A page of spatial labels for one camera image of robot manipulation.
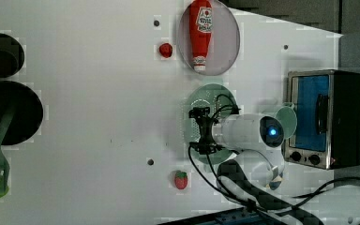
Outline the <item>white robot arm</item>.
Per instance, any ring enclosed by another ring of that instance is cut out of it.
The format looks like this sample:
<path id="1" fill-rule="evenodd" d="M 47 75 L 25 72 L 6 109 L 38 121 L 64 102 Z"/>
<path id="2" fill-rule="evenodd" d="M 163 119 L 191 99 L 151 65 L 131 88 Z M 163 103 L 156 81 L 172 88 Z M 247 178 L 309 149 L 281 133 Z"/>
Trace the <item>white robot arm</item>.
<path id="1" fill-rule="evenodd" d="M 207 157 L 223 150 L 236 153 L 211 168 L 212 187 L 228 200 L 283 225 L 360 225 L 360 186 L 324 183 L 303 197 L 283 196 L 268 186 L 284 170 L 279 150 L 284 131 L 277 119 L 256 113 L 221 117 L 208 107 L 195 107 L 188 117 L 200 131 L 189 151 Z"/>

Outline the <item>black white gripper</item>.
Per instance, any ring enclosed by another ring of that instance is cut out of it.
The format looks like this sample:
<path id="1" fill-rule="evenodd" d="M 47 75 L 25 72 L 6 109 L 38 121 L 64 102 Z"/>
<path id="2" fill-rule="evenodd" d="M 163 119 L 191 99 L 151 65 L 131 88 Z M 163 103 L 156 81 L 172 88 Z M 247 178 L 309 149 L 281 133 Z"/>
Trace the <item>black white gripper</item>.
<path id="1" fill-rule="evenodd" d="M 194 107 L 188 112 L 189 118 L 196 118 L 200 131 L 198 142 L 190 142 L 189 146 L 200 155 L 215 154 L 223 149 L 223 146 L 214 140 L 212 134 L 213 125 L 217 124 L 218 120 L 214 115 L 210 116 L 209 113 L 209 107 Z"/>

